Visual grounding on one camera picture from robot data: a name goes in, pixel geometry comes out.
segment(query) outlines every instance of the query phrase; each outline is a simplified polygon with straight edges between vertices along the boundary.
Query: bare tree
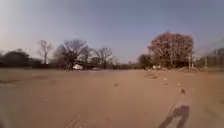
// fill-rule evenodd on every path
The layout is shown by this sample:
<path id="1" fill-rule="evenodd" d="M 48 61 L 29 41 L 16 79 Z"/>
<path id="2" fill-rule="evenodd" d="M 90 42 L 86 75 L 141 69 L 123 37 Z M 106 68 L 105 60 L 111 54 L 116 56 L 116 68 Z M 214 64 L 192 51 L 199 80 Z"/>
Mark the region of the bare tree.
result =
<path id="1" fill-rule="evenodd" d="M 92 55 L 92 49 L 88 45 L 86 45 L 82 49 L 81 58 L 80 58 L 84 63 L 84 69 L 87 69 L 91 55 Z"/>
<path id="2" fill-rule="evenodd" d="M 78 57 L 83 51 L 86 42 L 74 39 L 66 40 L 64 44 L 61 44 L 55 52 L 55 57 L 63 58 L 66 62 L 66 67 L 72 69 Z"/>
<path id="3" fill-rule="evenodd" d="M 65 61 L 65 56 L 63 55 L 63 47 L 62 45 L 58 46 L 53 54 L 53 58 L 51 60 L 51 65 L 57 68 L 66 68 L 67 62 Z"/>
<path id="4" fill-rule="evenodd" d="M 91 64 L 92 67 L 99 67 L 99 65 L 100 65 L 100 58 L 92 57 L 90 59 L 90 64 Z"/>
<path id="5" fill-rule="evenodd" d="M 116 56 L 111 56 L 111 57 L 107 60 L 107 68 L 109 68 L 109 69 L 115 69 L 117 63 L 118 63 L 118 59 L 116 58 Z"/>
<path id="6" fill-rule="evenodd" d="M 106 68 L 108 60 L 112 57 L 112 50 L 109 47 L 103 47 L 95 50 L 95 54 L 100 59 L 102 67 Z"/>
<path id="7" fill-rule="evenodd" d="M 38 53 L 43 57 L 44 64 L 47 64 L 48 54 L 52 50 L 52 45 L 48 44 L 45 40 L 40 40 L 38 44 L 40 45 Z"/>

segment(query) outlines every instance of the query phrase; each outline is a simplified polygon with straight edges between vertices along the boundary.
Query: ground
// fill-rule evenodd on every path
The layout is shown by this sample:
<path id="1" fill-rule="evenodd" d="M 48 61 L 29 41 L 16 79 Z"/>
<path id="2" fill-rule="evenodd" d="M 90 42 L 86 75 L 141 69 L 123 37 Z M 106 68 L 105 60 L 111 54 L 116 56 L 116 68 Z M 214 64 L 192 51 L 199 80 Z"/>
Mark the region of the ground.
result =
<path id="1" fill-rule="evenodd" d="M 0 69 L 0 128 L 223 128 L 224 74 Z"/>

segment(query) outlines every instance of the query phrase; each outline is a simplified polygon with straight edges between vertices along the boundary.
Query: leafless tree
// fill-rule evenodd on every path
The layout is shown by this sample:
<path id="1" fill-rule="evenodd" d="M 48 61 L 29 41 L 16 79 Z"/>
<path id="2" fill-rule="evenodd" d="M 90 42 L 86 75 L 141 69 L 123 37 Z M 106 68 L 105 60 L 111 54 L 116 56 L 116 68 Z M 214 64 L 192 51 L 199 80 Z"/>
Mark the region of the leafless tree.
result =
<path id="1" fill-rule="evenodd" d="M 92 57 L 91 59 L 90 59 L 90 64 L 91 64 L 91 66 L 92 67 L 99 67 L 100 66 L 100 58 L 98 58 L 98 57 Z"/>
<path id="2" fill-rule="evenodd" d="M 58 47 L 55 52 L 55 56 L 63 58 L 66 62 L 67 68 L 72 69 L 78 57 L 82 53 L 85 44 L 85 41 L 79 39 L 66 40 Z"/>
<path id="3" fill-rule="evenodd" d="M 100 59 L 102 67 L 106 68 L 108 60 L 112 57 L 112 50 L 109 47 L 103 47 L 95 50 L 95 54 Z"/>
<path id="4" fill-rule="evenodd" d="M 38 54 L 41 57 L 43 57 L 43 62 L 44 62 L 44 64 L 46 64 L 47 59 L 48 59 L 48 54 L 52 50 L 52 45 L 48 44 L 47 41 L 45 41 L 45 40 L 40 40 L 38 42 L 38 44 L 40 45 L 40 48 L 38 50 Z"/>
<path id="5" fill-rule="evenodd" d="M 87 65 L 90 61 L 89 59 L 92 55 L 92 51 L 93 51 L 93 49 L 91 49 L 88 45 L 86 45 L 81 52 L 80 59 L 83 61 L 85 69 L 87 69 Z"/>
<path id="6" fill-rule="evenodd" d="M 109 59 L 108 59 L 108 63 L 111 64 L 111 65 L 115 65 L 118 63 L 118 59 L 116 58 L 116 56 L 111 56 Z"/>

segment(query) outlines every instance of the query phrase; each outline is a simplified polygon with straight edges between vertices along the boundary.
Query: sandy ground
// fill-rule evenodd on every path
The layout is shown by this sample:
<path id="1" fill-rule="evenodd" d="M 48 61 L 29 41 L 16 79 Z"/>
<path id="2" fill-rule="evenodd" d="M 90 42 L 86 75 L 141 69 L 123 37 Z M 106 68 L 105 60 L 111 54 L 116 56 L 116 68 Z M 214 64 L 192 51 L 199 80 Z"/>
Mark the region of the sandy ground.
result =
<path id="1" fill-rule="evenodd" d="M 224 127 L 224 74 L 0 69 L 0 128 L 176 127 Z"/>

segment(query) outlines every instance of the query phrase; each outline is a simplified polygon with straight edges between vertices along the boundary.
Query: sky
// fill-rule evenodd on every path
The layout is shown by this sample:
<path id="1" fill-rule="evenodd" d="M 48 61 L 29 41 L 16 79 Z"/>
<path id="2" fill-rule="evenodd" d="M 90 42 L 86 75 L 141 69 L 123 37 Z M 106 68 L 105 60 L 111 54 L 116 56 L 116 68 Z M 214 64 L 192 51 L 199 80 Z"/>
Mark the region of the sky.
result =
<path id="1" fill-rule="evenodd" d="M 169 31 L 191 35 L 199 53 L 224 45 L 223 12 L 223 0 L 0 0 L 0 50 L 38 56 L 39 40 L 56 49 L 78 38 L 128 62 Z"/>

